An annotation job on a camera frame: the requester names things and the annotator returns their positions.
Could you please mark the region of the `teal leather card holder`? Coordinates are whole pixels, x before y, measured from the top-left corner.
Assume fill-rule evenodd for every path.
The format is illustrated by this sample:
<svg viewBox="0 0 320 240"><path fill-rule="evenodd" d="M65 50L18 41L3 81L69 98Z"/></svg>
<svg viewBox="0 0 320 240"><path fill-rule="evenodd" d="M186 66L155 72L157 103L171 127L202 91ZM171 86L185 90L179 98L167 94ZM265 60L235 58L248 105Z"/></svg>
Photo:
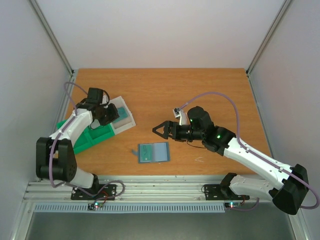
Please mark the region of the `teal leather card holder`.
<svg viewBox="0 0 320 240"><path fill-rule="evenodd" d="M147 163L140 162L140 145L142 144L151 144L153 147L153 161ZM169 162L171 160L170 148L168 142L156 142L156 143L140 143L137 145L137 149L132 149L131 153L137 157L139 164L148 164L148 163L162 163Z"/></svg>

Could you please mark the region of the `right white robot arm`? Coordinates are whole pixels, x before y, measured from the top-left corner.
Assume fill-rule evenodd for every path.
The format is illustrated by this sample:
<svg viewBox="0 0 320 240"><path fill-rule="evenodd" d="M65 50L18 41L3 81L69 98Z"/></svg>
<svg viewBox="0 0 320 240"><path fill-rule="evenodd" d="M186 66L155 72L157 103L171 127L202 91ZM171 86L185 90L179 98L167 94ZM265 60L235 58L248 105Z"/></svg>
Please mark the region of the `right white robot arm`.
<svg viewBox="0 0 320 240"><path fill-rule="evenodd" d="M292 167L251 148L234 132L215 125L209 113L200 106L188 112L177 109L174 112L178 122L166 120L152 132L178 142L201 141L210 152L232 159L261 176L261 179L254 179L228 173L219 185L223 199L243 195L256 197L271 201L289 215L296 215L302 208L309 191L306 187L308 174L303 166Z"/></svg>

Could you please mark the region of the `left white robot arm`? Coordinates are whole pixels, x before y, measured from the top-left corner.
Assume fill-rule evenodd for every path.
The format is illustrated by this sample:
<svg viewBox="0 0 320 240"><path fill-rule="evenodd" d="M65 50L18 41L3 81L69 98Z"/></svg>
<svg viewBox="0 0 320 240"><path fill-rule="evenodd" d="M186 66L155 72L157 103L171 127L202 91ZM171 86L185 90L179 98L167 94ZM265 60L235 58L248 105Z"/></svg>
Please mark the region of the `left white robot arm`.
<svg viewBox="0 0 320 240"><path fill-rule="evenodd" d="M118 110L110 103L109 94L100 88L90 87L87 96L77 104L64 124L49 137L36 142L36 176L50 181L52 187L62 184L83 188L89 199L96 199L101 187L95 175L77 165L74 145L83 131L93 122L105 126L119 118Z"/></svg>

